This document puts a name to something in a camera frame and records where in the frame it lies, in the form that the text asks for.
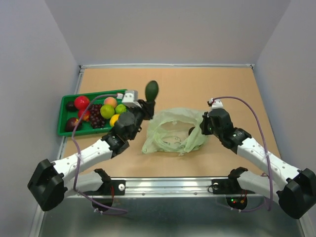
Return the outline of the bright red apple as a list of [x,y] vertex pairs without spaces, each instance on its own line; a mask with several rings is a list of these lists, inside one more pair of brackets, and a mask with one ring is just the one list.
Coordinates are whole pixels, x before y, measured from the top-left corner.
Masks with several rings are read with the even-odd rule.
[[89,105],[89,103],[90,103],[89,98],[84,95],[78,96],[74,100],[74,106],[77,110],[85,110],[86,107]]

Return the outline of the yellow pear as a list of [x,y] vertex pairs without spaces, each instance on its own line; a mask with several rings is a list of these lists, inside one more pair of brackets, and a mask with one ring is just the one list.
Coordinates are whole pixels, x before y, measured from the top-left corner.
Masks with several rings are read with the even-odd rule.
[[115,122],[119,119],[120,114],[115,114],[110,118],[109,125],[114,127]]

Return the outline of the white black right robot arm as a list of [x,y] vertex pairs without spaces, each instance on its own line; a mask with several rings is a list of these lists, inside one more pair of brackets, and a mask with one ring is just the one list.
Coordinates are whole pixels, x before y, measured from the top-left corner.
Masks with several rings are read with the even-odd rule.
[[225,148],[265,173],[265,176],[256,175],[244,167],[233,169],[224,181],[212,183],[215,193],[254,192],[276,202],[293,219],[300,219],[315,205],[315,173],[289,165],[269,152],[250,133],[234,127],[226,110],[217,108],[205,112],[200,128],[203,135],[214,135]]

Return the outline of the dark green avocado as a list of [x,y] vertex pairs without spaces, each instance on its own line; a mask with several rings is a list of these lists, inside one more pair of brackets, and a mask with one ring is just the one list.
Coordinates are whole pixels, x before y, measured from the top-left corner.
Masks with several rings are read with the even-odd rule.
[[147,102],[152,102],[156,100],[156,97],[159,92],[159,86],[157,81],[150,81],[145,88],[145,98]]

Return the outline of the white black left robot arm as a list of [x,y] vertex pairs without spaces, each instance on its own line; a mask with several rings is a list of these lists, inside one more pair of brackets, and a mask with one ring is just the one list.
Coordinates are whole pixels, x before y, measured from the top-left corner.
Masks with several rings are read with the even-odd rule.
[[138,103],[138,107],[121,114],[114,127],[93,145],[64,159],[44,159],[37,164],[27,187],[42,211],[50,211],[63,201],[71,190],[67,183],[73,184],[74,191],[78,190],[79,172],[112,159],[129,147],[129,141],[141,131],[141,123],[153,118],[156,105],[154,99],[139,99]]

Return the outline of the green round apple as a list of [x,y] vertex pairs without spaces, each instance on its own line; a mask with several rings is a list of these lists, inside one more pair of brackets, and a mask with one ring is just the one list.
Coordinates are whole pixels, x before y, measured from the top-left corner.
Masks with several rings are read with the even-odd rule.
[[100,114],[104,119],[110,119],[115,114],[115,109],[111,105],[103,105]]

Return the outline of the light green plastic bag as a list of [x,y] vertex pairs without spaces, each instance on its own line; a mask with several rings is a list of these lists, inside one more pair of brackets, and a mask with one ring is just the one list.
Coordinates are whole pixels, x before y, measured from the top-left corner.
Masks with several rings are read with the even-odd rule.
[[[172,108],[158,112],[149,121],[142,153],[189,153],[208,141],[199,125],[203,112],[189,108]],[[195,127],[190,136],[188,131]]]

